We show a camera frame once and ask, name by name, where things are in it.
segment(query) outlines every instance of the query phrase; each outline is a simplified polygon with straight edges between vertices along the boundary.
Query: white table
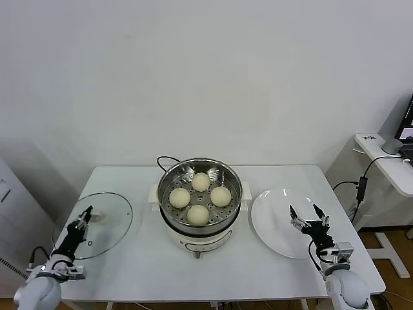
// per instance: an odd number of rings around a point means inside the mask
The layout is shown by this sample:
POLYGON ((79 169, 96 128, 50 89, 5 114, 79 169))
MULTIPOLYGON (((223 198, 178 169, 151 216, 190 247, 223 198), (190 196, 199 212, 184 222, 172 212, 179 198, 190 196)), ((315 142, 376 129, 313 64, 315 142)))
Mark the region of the white table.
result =
MULTIPOLYGON (((379 134, 356 134, 354 139, 371 160, 380 156, 391 156, 381 149, 381 146, 385 143, 385 140, 379 134)), ((374 163, 402 196, 413 197, 413 165, 408 162, 404 162, 403 160, 384 158, 377 160, 374 163)), ((387 191, 382 191, 381 194, 374 197, 374 201, 385 201, 387 194, 387 191)), ((364 216, 365 214, 369 214, 370 216, 379 216, 383 212, 377 208, 374 208, 374 201, 366 206, 363 206, 363 208, 360 208, 360 212, 354 221, 354 227, 357 231, 371 218, 364 216)), ((375 235, 383 248, 368 249, 367 251, 370 253, 371 258, 389 259, 400 278, 409 278, 409 272, 386 235, 382 232, 377 232, 375 235)), ((407 235, 408 237, 413 238, 413 230, 408 232, 407 235)))
MULTIPOLYGON (((335 241, 354 247, 352 270, 372 293, 385 284, 357 232, 317 166, 234 167, 249 182, 253 199, 274 187, 288 187, 324 202, 335 241)), ((310 260, 293 260, 270 250, 253 233, 248 213, 241 212, 229 241, 194 259, 168 238, 166 225, 148 201, 158 167, 98 167, 81 197, 110 191, 126 197, 134 219, 112 250, 84 261, 85 280, 62 285, 63 300, 108 302, 182 302, 284 300, 326 297, 325 285, 310 260)))
MULTIPOLYGON (((356 134, 354 139, 372 160, 380 156, 392 156, 381 149, 385 140, 379 134, 356 134)), ((413 165, 393 159, 377 160, 375 164, 401 195, 413 197, 413 165)))

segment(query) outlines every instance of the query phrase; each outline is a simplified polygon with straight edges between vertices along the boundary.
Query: glass pot lid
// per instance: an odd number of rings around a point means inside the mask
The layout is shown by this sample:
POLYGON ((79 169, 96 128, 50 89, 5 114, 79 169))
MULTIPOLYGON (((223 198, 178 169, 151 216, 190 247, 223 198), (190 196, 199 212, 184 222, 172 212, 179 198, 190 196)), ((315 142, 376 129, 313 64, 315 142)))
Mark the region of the glass pot lid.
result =
POLYGON ((55 222, 52 232, 55 249, 66 237, 67 225, 89 206, 93 207, 92 217, 86 241, 80 243, 75 252, 77 260, 86 260, 109 251, 123 239, 132 224, 132 206, 125 197, 114 192, 97 192, 78 200, 66 221, 61 218, 55 222))

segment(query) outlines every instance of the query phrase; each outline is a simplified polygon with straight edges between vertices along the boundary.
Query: white plate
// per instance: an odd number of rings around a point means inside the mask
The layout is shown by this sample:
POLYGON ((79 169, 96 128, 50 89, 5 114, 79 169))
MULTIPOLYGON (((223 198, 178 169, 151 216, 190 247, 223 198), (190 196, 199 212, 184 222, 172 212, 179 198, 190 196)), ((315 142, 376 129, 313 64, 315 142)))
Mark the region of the white plate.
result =
POLYGON ((292 189, 270 189, 252 204, 252 225, 261 240, 275 252, 289 258, 307 259, 311 237, 302 234, 290 223, 290 205, 303 220, 318 220, 312 198, 292 189))

